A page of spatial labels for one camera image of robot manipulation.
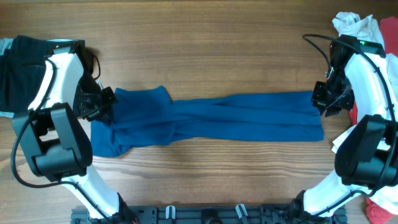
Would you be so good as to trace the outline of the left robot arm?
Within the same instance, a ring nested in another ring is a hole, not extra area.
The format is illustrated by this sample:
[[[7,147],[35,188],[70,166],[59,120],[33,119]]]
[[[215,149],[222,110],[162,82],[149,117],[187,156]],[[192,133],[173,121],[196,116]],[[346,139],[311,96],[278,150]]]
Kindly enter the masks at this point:
[[[15,148],[47,186],[67,188],[87,210],[90,223],[138,223],[137,215],[93,166],[81,119],[109,124],[113,90],[100,83],[101,67],[83,40],[38,40],[20,35],[9,49],[32,91],[12,125]]]

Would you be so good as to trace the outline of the blue t-shirt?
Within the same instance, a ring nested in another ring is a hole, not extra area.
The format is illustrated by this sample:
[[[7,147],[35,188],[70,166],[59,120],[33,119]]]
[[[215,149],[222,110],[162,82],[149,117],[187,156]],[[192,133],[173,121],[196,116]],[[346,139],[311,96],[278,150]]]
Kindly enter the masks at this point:
[[[164,86],[115,92],[110,124],[91,123],[93,154],[118,157],[133,147],[166,146],[190,138],[237,141],[321,141],[312,92],[246,93],[172,100]]]

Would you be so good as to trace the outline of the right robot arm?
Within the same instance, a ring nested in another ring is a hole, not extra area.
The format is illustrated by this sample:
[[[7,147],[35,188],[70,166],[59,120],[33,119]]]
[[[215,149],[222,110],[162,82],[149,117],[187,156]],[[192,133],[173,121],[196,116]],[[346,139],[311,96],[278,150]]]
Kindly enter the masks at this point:
[[[381,66],[381,44],[351,35],[329,37],[327,80],[316,82],[312,103],[331,116],[356,107],[359,121],[340,144],[335,168],[289,205],[295,223],[321,222],[353,198],[397,185],[397,100]]]

